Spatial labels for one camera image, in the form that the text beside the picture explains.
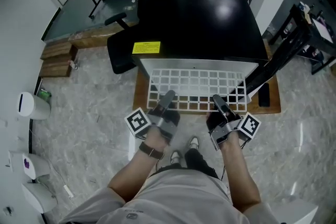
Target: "white grid tray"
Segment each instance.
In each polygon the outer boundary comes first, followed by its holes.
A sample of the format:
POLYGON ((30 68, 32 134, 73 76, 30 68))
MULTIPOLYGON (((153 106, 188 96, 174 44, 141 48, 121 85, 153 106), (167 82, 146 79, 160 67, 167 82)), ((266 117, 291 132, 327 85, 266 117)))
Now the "white grid tray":
POLYGON ((212 96, 218 94, 235 112, 247 111, 245 76, 240 72, 153 69, 148 88, 147 108, 154 108, 169 90, 176 92, 171 110, 217 111, 212 96))

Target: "human arm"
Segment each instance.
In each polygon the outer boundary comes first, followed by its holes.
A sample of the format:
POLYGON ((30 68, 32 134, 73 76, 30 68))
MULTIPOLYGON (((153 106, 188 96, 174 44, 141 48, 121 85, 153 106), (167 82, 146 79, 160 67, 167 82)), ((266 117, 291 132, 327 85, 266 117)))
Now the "human arm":
POLYGON ((257 185, 248 172, 237 132, 231 132, 221 144, 233 206, 240 212, 261 203, 257 185))
MULTIPOLYGON (((151 127, 145 144, 159 152, 163 152, 167 141, 162 137, 159 128, 151 127)), ((158 160, 138 150, 131 161, 111 179, 108 187, 114 190, 125 202, 132 200, 141 189, 158 160)))

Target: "watch strap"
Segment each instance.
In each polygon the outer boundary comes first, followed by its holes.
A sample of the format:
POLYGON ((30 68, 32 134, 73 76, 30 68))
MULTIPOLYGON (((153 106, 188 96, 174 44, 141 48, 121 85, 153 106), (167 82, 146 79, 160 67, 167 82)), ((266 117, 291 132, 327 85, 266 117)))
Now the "watch strap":
POLYGON ((157 151, 150 146, 147 146, 144 142, 142 142, 139 146, 139 149, 142 152, 145 152, 148 156, 153 157, 155 159, 162 159, 164 156, 163 152, 157 151))

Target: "black pants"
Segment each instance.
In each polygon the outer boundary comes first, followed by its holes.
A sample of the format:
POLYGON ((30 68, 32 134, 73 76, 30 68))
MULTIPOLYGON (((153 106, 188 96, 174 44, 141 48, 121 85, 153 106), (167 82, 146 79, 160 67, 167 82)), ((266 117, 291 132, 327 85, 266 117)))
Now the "black pants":
POLYGON ((201 153, 199 153, 199 151, 196 150, 195 148, 191 148, 190 150, 188 150, 188 152, 184 155, 184 158, 185 162, 187 163, 187 168, 182 167, 179 163, 174 163, 172 165, 161 167, 153 175, 156 175, 160 172, 167 171, 170 169, 192 169, 200 171, 208 176, 212 176, 214 178, 219 179, 215 170, 208 166, 206 161, 203 159, 201 153))

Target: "black desk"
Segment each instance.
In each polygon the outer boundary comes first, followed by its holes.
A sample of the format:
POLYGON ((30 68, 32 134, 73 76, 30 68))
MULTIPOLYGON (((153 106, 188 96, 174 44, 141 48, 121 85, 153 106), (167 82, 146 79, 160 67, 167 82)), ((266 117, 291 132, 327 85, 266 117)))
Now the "black desk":
POLYGON ((146 0, 136 41, 160 41, 161 57, 257 62, 267 54, 246 0, 146 0))
POLYGON ((279 31, 274 35, 274 37, 270 40, 269 44, 273 45, 278 37, 283 33, 285 27, 289 24, 291 20, 294 20, 296 23, 296 29, 289 35, 280 45, 279 49, 286 45, 286 43, 291 42, 291 53, 288 55, 285 63, 282 65, 284 66, 292 57, 294 57, 297 53, 299 53, 303 47, 309 43, 309 45, 325 51, 326 53, 330 54, 331 57, 324 63, 322 66, 318 68, 312 69, 312 74, 317 73, 328 64, 330 64, 336 56, 336 37, 331 29, 329 29, 329 34, 333 40, 333 43, 329 42, 328 40, 321 37, 320 33, 318 32, 316 26, 314 24, 309 25, 304 17, 304 13, 296 6, 290 10, 289 16, 286 18, 283 25, 280 27, 279 31))

